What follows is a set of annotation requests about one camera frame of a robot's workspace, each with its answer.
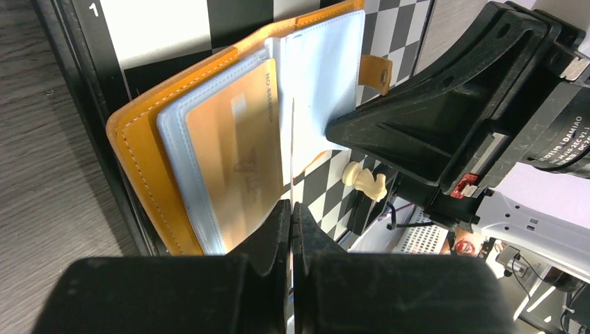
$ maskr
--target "gray wood surface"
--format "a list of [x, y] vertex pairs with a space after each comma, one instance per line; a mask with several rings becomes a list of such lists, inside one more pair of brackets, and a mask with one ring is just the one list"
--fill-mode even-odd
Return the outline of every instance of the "gray wood surface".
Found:
[[30, 331], [69, 263], [122, 254], [138, 253], [33, 7], [0, 0], [0, 333]]
[[444, 54], [473, 22], [487, 0], [435, 0], [416, 72]]

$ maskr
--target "card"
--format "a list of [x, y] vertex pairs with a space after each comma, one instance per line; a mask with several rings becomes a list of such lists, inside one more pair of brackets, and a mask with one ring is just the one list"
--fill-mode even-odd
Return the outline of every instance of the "card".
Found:
[[227, 250], [264, 222], [282, 193], [274, 59], [186, 115]]

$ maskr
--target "checkered pattern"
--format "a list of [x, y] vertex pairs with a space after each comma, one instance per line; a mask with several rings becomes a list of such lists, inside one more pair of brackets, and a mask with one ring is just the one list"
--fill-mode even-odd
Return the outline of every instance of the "checkered pattern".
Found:
[[[393, 61], [392, 86], [407, 80], [415, 67], [431, 1], [365, 0], [362, 52]], [[100, 0], [97, 5], [104, 11], [129, 93], [135, 98], [265, 24], [338, 2], [169, 0], [166, 6], [160, 6], [159, 1], [155, 1], [158, 6], [150, 2], [137, 6], [135, 1]], [[87, 7], [81, 6], [83, 11], [79, 15], [88, 15], [89, 20], [98, 22]], [[359, 87], [357, 104], [376, 95], [372, 88]], [[334, 239], [346, 231], [356, 194], [340, 181], [350, 161], [362, 162], [370, 170], [378, 164], [357, 152], [327, 152], [294, 180], [294, 200], [307, 205], [321, 229]], [[289, 188], [290, 185], [283, 198], [289, 198]]]
[[[292, 200], [307, 205], [321, 229], [334, 240], [346, 232], [357, 193], [353, 186], [345, 186], [341, 181], [350, 161], [360, 162], [363, 169], [370, 170], [380, 164], [359, 152], [334, 150], [324, 153], [293, 180]], [[282, 198], [288, 199], [290, 195], [291, 185], [288, 184]]]
[[[393, 61], [391, 86], [408, 80], [415, 67], [420, 38], [431, 0], [365, 0], [365, 36], [362, 53]], [[359, 87], [357, 103], [377, 96], [373, 88]]]
[[[159, 1], [138, 6], [135, 1], [101, 0], [97, 4], [104, 11], [129, 93], [135, 98], [265, 24], [340, 1], [170, 0], [166, 6]], [[394, 61], [393, 84], [410, 76], [430, 1], [365, 0], [362, 51]], [[372, 88], [360, 88], [358, 102], [374, 96]]]

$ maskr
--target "white chess piece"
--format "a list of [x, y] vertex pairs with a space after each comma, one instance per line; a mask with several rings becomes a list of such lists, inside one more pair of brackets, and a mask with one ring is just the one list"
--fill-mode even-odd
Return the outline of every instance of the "white chess piece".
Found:
[[342, 182], [347, 186], [354, 185], [356, 190], [362, 191], [368, 198], [382, 200], [387, 195], [385, 189], [385, 175], [377, 174], [377, 180], [368, 169], [362, 169], [358, 162], [352, 161], [342, 173]]

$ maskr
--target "wallet stitching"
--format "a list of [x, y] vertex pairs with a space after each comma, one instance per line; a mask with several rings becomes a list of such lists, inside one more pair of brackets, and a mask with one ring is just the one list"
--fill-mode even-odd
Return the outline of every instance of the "wallet stitching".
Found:
[[[310, 20], [309, 22], [306, 22], [306, 24], [309, 23], [313, 23], [315, 21], [319, 21], [323, 18], [326, 17], [330, 17], [333, 15], [336, 15], [340, 12], [343, 12], [345, 10], [348, 10], [350, 8], [352, 8], [353, 5], [349, 5], [346, 7], [343, 7], [339, 10], [336, 10], [333, 13], [330, 14], [326, 14], [326, 15], [322, 15], [321, 17], [317, 17], [315, 19]], [[296, 26], [295, 24], [290, 24], [288, 26], [279, 28], [279, 29], [275, 29], [275, 30], [271, 30], [269, 31], [269, 34], [267, 37], [269, 37], [272, 33], [278, 32], [278, 31], [284, 31], [287, 30], [289, 28], [292, 28]], [[249, 47], [251, 47], [252, 45], [254, 45], [257, 42], [252, 42], [250, 44], [248, 44], [247, 46], [244, 47], [244, 49], [247, 49]], [[152, 194], [152, 191], [150, 190], [150, 187], [148, 186], [148, 182], [147, 180], [143, 177], [143, 173], [141, 172], [141, 168], [139, 167], [139, 164], [137, 163], [137, 160], [135, 158], [135, 155], [133, 153], [133, 150], [131, 149], [131, 146], [129, 145], [129, 142], [127, 141], [127, 137], [125, 136], [125, 130], [126, 128], [128, 128], [131, 124], [133, 124], [134, 122], [136, 122], [137, 120], [139, 120], [140, 118], [142, 118], [146, 113], [150, 112], [155, 106], [157, 106], [158, 104], [165, 102], [167, 99], [173, 97], [174, 95], [178, 94], [181, 90], [184, 90], [186, 87], [190, 86], [191, 84], [200, 81], [204, 76], [208, 75], [209, 73], [213, 72], [214, 70], [216, 70], [219, 67], [223, 67], [225, 66], [226, 63], [230, 62], [231, 60], [233, 60], [235, 58], [235, 56], [233, 57], [229, 57], [226, 61], [224, 61], [223, 63], [213, 67], [212, 69], [210, 69], [209, 71], [201, 74], [198, 78], [195, 78], [193, 80], [190, 80], [190, 82], [188, 82], [187, 84], [185, 84], [184, 86], [182, 86], [181, 88], [178, 88], [177, 90], [175, 90], [174, 92], [171, 92], [170, 94], [168, 94], [167, 96], [163, 97], [161, 100], [155, 102], [153, 105], [149, 106], [144, 112], [140, 113], [138, 116], [136, 116], [135, 118], [133, 118], [132, 120], [130, 120], [127, 124], [125, 124], [125, 126], [123, 127], [122, 131], [121, 131], [121, 137], [123, 138], [123, 141], [125, 142], [125, 145], [127, 146], [127, 150], [129, 151], [131, 158], [133, 159], [133, 162], [135, 163], [135, 167], [137, 168], [137, 172], [139, 174], [139, 177], [141, 178], [141, 180], [143, 181], [143, 185], [145, 186], [145, 188], [147, 189], [147, 193], [150, 195], [150, 199], [152, 200], [152, 203], [154, 203], [154, 205], [156, 206], [156, 210], [158, 211], [160, 217], [162, 218], [162, 221], [164, 222], [164, 224], [166, 224], [166, 228], [168, 229], [168, 233], [170, 233], [170, 236], [172, 237], [172, 239], [174, 240], [174, 243], [176, 244], [176, 246], [178, 247], [179, 251], [181, 254], [184, 255], [184, 251], [182, 250], [182, 247], [180, 247], [180, 244], [178, 243], [178, 240], [176, 239], [176, 236], [174, 235], [174, 233], [172, 232], [171, 228], [170, 228], [170, 224], [168, 224], [166, 218], [164, 217], [164, 213], [162, 212], [162, 210], [160, 209], [160, 206], [158, 205], [158, 203], [156, 202], [156, 200], [154, 199], [154, 196]]]

